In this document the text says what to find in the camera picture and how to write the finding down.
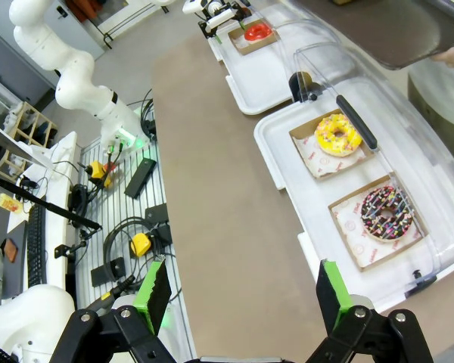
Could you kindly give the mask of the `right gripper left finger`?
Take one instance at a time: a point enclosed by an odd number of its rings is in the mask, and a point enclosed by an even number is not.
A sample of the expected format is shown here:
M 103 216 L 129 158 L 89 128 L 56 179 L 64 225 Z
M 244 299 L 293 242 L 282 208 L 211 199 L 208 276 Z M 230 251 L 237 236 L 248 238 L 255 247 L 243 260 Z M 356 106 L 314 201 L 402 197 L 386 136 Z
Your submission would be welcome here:
M 135 362 L 174 362 L 158 337 L 172 294 L 164 261 L 152 264 L 133 304 L 100 316 L 79 309 L 69 318 L 52 362 L 110 362 L 127 352 Z

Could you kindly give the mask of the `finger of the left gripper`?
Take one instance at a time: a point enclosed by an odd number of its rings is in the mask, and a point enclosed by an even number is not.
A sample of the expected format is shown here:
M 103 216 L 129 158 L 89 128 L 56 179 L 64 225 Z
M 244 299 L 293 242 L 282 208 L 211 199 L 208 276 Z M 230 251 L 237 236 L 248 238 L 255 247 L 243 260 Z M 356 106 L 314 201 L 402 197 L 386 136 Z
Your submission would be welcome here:
M 245 29 L 244 20 L 252 15 L 250 2 L 228 2 L 229 20 L 235 20 Z
M 203 21 L 203 20 L 199 21 L 197 24 L 200 27 L 201 32 L 203 33 L 205 39 L 215 39 L 219 44 L 222 44 L 222 40 L 216 34 L 217 29 L 218 29 L 217 26 L 212 29 L 208 28 L 207 22 Z

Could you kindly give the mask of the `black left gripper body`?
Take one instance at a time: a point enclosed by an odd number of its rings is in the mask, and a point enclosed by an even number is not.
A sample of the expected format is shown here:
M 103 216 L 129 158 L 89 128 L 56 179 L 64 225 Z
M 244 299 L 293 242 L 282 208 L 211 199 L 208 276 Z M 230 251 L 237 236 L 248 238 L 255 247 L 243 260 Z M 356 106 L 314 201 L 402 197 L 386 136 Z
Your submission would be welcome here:
M 231 17 L 235 16 L 232 4 L 224 0 L 200 0 L 201 12 L 206 17 L 215 17 L 227 13 Z

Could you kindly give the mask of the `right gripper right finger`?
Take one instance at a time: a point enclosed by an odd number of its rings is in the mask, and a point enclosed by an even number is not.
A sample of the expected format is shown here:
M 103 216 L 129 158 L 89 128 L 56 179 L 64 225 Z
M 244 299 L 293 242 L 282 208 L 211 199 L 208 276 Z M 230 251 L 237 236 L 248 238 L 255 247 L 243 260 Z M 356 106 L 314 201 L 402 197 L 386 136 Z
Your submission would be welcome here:
M 396 309 L 383 316 L 355 304 L 335 262 L 320 262 L 316 295 L 327 337 L 308 362 L 351 362 L 355 355 L 374 362 L 433 361 L 415 314 Z

